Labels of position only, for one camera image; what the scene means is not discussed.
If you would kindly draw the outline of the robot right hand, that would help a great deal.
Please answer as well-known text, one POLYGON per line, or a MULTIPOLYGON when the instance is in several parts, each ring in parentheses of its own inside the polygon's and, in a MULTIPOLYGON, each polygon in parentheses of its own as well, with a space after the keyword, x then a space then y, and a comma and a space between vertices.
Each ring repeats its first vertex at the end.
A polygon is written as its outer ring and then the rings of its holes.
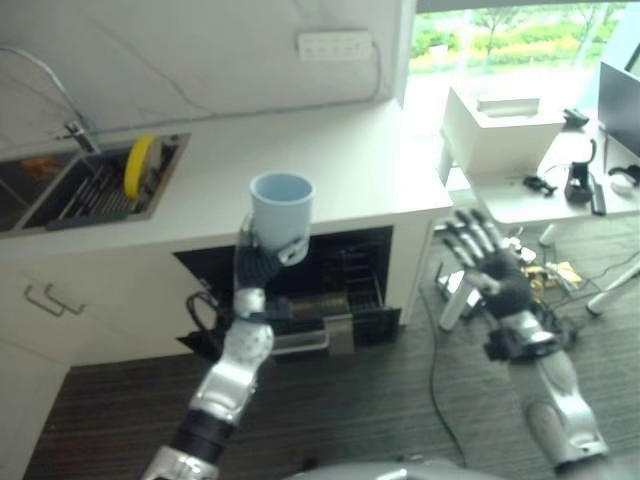
POLYGON ((457 209, 446 221, 443 244, 472 280, 479 280, 486 310, 501 320, 527 310, 533 293, 519 261, 498 227, 477 209, 457 209))

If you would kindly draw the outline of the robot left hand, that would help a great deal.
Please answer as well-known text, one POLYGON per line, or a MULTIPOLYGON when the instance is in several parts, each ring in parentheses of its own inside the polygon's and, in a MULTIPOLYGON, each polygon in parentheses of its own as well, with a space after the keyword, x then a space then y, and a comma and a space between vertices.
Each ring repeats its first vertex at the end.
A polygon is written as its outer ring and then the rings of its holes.
POLYGON ((303 260, 309 238, 296 238, 275 251, 263 248, 254 230, 253 215, 241 224, 234 250, 233 311, 236 318, 249 323, 265 323, 266 286, 284 268, 303 260))

